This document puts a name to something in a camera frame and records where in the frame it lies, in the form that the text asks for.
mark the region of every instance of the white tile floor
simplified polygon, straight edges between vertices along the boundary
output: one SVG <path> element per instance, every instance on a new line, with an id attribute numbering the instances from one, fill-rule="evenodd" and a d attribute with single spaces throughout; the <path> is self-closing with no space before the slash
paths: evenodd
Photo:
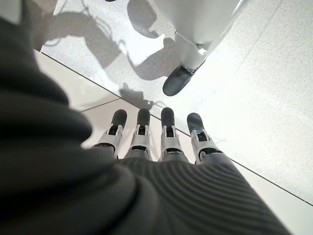
<path id="1" fill-rule="evenodd" d="M 84 3 L 58 0 L 44 53 L 156 117 L 171 107 L 185 132 L 200 113 L 232 159 L 313 203 L 312 0 L 251 0 L 174 97 L 175 30 L 154 1 Z"/>
<path id="2" fill-rule="evenodd" d="M 88 97 L 89 99 L 89 104 L 97 103 L 98 96 L 94 96 L 94 92 L 97 92 L 97 94 L 101 94 L 101 96 L 109 95 L 108 91 L 98 87 L 97 85 L 80 76 L 77 76 L 77 74 L 72 73 L 67 68 L 56 65 L 55 61 L 50 60 L 45 55 L 37 54 L 36 56 L 39 64 L 41 64 L 41 69 L 43 70 L 43 72 L 51 74 L 52 79 L 54 79 L 66 91 L 72 103 L 77 104 L 77 106 L 73 105 L 73 108 L 77 109 L 80 107 L 80 104 L 84 104 L 86 97 Z M 64 74 L 67 74 L 66 79 L 62 79 Z M 88 87 L 88 89 L 86 90 L 86 92 L 82 92 L 84 91 L 84 89 L 76 90 L 75 84 L 80 84 L 82 87 L 86 86 Z M 94 108 L 88 105 L 88 108 L 90 109 L 84 111 L 83 114 L 91 122 L 93 126 L 93 133 L 92 136 L 83 143 L 83 147 L 89 147 L 97 143 L 100 136 L 102 135 L 102 132 L 109 125 L 113 113 L 117 109 L 124 109 L 127 111 L 128 120 L 125 126 L 123 144 L 119 153 L 120 156 L 125 155 L 131 142 L 131 137 L 135 128 L 138 108 L 122 99 L 114 100 L 114 98 L 111 99 L 111 102 L 109 103 L 105 103 L 97 107 L 95 105 Z M 160 120 L 155 117 L 151 117 L 151 152 L 154 160 L 157 160 L 160 155 L 160 135 Z M 190 138 L 183 133 L 179 133 L 179 137 L 183 150 L 187 155 L 189 161 L 194 162 Z M 263 179 L 262 177 L 256 175 L 250 170 L 236 163 L 235 165 L 240 170 L 242 175 L 248 180 L 251 186 L 257 191 L 257 193 L 277 215 L 277 217 L 294 235 L 313 234 L 312 206 L 299 200 L 295 196 L 282 190 L 281 188 Z"/>

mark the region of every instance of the speckled floor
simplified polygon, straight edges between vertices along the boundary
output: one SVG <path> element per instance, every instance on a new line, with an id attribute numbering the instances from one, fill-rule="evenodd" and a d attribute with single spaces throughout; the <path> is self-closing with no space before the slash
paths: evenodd
<path id="1" fill-rule="evenodd" d="M 174 97 L 175 30 L 152 0 L 58 0 L 42 52 L 157 117 L 171 107 L 182 131 L 198 112 L 230 158 L 313 203 L 312 16 L 311 0 L 252 0 Z"/>

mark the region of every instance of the black rubber sole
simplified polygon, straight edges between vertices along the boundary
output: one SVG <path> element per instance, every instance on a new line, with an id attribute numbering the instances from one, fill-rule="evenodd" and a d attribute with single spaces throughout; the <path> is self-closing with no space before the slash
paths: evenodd
<path id="1" fill-rule="evenodd" d="M 137 115 L 137 125 L 150 125 L 150 112 L 147 109 L 140 109 Z"/>
<path id="2" fill-rule="evenodd" d="M 117 110 L 112 118 L 113 126 L 121 125 L 124 129 L 127 120 L 127 112 L 123 109 Z"/>
<path id="3" fill-rule="evenodd" d="M 161 123 L 162 127 L 168 128 L 175 126 L 174 111 L 171 108 L 164 108 L 161 112 Z"/>
<path id="4" fill-rule="evenodd" d="M 193 72 L 189 72 L 184 66 L 179 66 L 168 76 L 163 84 L 163 92 L 167 96 L 174 96 L 178 94 L 195 74 L 195 72 L 204 64 L 197 67 Z"/>
<path id="5" fill-rule="evenodd" d="M 202 119 L 199 114 L 191 113 L 187 117 L 187 125 L 189 132 L 191 133 L 193 130 L 202 130 L 204 129 Z"/>

